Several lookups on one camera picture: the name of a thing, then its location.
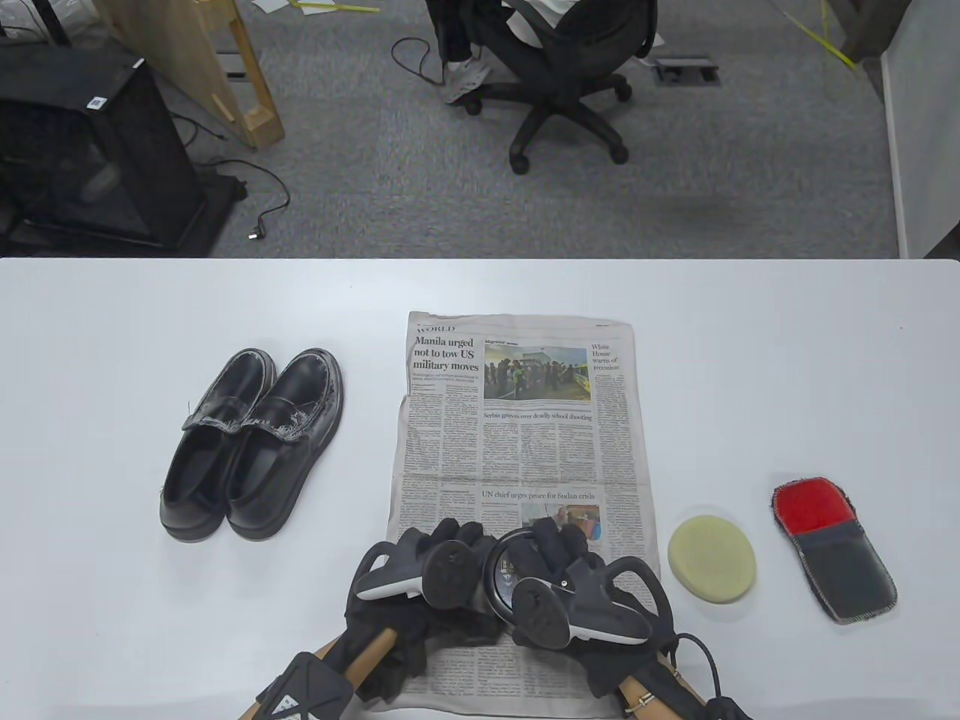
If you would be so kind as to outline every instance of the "red pad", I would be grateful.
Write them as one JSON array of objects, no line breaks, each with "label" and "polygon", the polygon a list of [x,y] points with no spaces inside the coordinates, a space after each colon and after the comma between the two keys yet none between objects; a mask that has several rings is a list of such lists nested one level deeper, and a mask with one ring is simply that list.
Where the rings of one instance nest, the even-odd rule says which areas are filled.
[{"label": "red pad", "polygon": [[814,477],[777,489],[774,513],[789,535],[856,520],[850,501],[826,477]]}]

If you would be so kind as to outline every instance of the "white table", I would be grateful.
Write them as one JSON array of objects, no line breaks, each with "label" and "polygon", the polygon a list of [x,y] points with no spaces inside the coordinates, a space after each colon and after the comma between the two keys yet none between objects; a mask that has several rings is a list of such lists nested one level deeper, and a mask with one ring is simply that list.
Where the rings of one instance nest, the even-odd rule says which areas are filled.
[{"label": "white table", "polygon": [[[678,629],[756,720],[960,714],[955,263],[3,260],[0,307],[5,720],[234,720],[341,631],[386,526],[410,310],[633,325],[661,552],[703,507],[756,550],[730,607],[664,571]],[[346,412],[283,531],[167,537],[188,406],[242,347],[282,365],[313,345],[340,359]],[[888,615],[833,625],[774,525],[774,486],[818,474],[898,585]]]}]

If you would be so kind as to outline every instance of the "shoe sole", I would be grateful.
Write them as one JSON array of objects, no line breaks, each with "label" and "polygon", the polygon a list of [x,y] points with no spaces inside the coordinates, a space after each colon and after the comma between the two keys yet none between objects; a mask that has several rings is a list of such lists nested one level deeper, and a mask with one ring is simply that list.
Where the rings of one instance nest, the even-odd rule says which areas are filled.
[{"label": "shoe sole", "polygon": [[174,540],[179,540],[180,542],[200,542],[217,532],[217,528],[220,527],[220,523],[223,521],[224,514],[220,513],[218,516],[212,517],[203,525],[198,525],[197,527],[183,529],[163,525],[163,529],[166,530],[167,534]]},{"label": "shoe sole", "polygon": [[343,376],[340,375],[340,378],[340,407],[337,409],[337,417],[333,419],[330,429],[326,431],[326,435],[324,435],[324,438],[320,441],[320,444],[317,445],[317,449],[314,450],[313,454],[310,456],[310,462],[303,466],[303,471],[297,477],[297,481],[294,483],[294,488],[291,490],[289,497],[287,497],[283,504],[283,511],[276,517],[276,519],[272,520],[270,523],[261,528],[238,527],[231,522],[230,527],[233,528],[233,531],[241,538],[254,541],[272,538],[274,535],[280,532],[280,528],[286,524],[290,514],[294,512],[294,505],[296,505],[297,500],[300,499],[300,491],[303,490],[303,483],[306,482],[306,478],[310,474],[310,470],[312,470],[317,464],[317,461],[320,460],[320,456],[324,454],[324,450],[326,450],[326,447],[330,444],[330,441],[333,440],[333,436],[337,434],[337,429],[340,427],[340,418],[344,414],[344,404],[346,400],[344,396]]}]

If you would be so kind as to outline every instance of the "person's leg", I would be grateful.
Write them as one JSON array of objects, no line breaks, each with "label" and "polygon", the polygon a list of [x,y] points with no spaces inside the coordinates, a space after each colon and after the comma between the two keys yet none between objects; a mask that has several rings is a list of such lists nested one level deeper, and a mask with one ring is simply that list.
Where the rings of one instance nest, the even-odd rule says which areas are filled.
[{"label": "person's leg", "polygon": [[471,57],[470,38],[459,14],[457,0],[426,0],[433,30],[444,62],[464,62]]},{"label": "person's leg", "polygon": [[458,0],[426,0],[426,8],[445,62],[444,102],[453,103],[483,84],[491,68],[473,57]]}]

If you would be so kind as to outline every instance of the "chair base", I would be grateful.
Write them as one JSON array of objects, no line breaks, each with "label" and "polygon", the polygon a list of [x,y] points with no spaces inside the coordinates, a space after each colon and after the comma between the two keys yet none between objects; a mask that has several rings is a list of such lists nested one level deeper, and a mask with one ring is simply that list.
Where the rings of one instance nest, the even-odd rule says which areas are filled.
[{"label": "chair base", "polygon": [[[621,103],[630,100],[633,94],[625,77],[609,75],[598,80],[587,81],[580,97],[583,98],[604,90],[616,92],[616,99]],[[456,105],[462,105],[468,115],[479,115],[483,110],[484,100],[503,100],[508,103],[523,103],[533,106],[517,131],[514,141],[510,144],[510,167],[517,175],[524,175],[530,169],[530,160],[527,159],[524,151],[543,123],[552,115],[562,115],[607,143],[607,147],[610,149],[610,157],[617,165],[622,165],[630,157],[630,152],[624,146],[620,133],[614,130],[600,114],[594,112],[579,100],[573,105],[560,105],[529,85],[490,83],[481,85],[464,95],[457,101]]]}]

